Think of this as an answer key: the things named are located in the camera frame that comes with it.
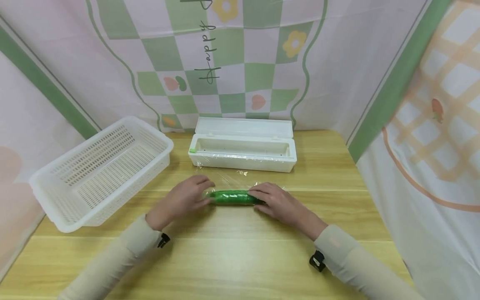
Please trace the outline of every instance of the person's left hand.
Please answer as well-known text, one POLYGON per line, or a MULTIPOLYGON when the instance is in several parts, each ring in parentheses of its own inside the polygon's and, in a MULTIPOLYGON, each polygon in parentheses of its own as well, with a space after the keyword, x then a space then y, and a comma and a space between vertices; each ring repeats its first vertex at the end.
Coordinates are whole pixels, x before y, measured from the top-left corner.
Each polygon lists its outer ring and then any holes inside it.
POLYGON ((203 199, 202 193, 214 186, 205 175, 195 175, 180 182, 148 212, 147 224, 161 231, 176 218, 208 205, 211 199, 203 199))

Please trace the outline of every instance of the person's right hand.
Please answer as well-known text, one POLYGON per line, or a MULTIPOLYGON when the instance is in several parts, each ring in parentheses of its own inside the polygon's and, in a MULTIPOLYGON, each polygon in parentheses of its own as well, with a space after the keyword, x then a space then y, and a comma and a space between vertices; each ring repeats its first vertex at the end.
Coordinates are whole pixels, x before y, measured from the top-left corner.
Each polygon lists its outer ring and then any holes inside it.
POLYGON ((248 194, 266 202, 266 205, 255 205, 256 210, 297 228, 311 240, 316 240, 328 226, 300 201, 276 184, 265 182, 253 186, 248 194))

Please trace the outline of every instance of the beige sleeve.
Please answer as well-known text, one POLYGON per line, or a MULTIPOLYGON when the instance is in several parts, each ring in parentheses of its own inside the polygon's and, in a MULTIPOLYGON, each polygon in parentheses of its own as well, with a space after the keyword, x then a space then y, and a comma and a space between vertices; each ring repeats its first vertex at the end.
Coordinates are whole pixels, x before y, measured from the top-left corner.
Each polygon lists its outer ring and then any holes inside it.
POLYGON ((339 227, 329 225, 314 244, 332 274, 369 299, 423 299, 339 227))
POLYGON ((57 300, 104 299, 125 273, 157 247, 161 235, 148 226, 145 215, 140 216, 83 269, 57 300))

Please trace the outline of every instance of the box lid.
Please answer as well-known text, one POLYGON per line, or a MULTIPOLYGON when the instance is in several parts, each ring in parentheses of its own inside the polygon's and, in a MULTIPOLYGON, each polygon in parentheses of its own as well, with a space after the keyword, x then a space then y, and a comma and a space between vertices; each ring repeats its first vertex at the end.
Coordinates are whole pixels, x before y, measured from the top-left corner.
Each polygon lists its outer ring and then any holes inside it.
POLYGON ((199 117, 195 133, 293 138, 292 121, 199 117))

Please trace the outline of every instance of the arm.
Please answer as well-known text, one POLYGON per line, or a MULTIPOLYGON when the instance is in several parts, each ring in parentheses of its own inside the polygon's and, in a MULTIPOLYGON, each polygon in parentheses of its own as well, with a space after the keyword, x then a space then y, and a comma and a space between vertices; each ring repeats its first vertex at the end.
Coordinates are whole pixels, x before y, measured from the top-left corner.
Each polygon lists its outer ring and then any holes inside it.
POLYGON ((314 241, 332 274, 369 299, 423 299, 350 235, 335 225, 326 224, 277 185, 262 183, 252 187, 249 194, 267 203, 256 205, 255 209, 296 227, 314 241))
POLYGON ((102 300, 120 279, 168 238, 161 230, 173 220, 210 203, 202 192, 213 187, 206 176, 196 175, 176 185, 146 215, 134 221, 58 296, 57 300, 102 300))

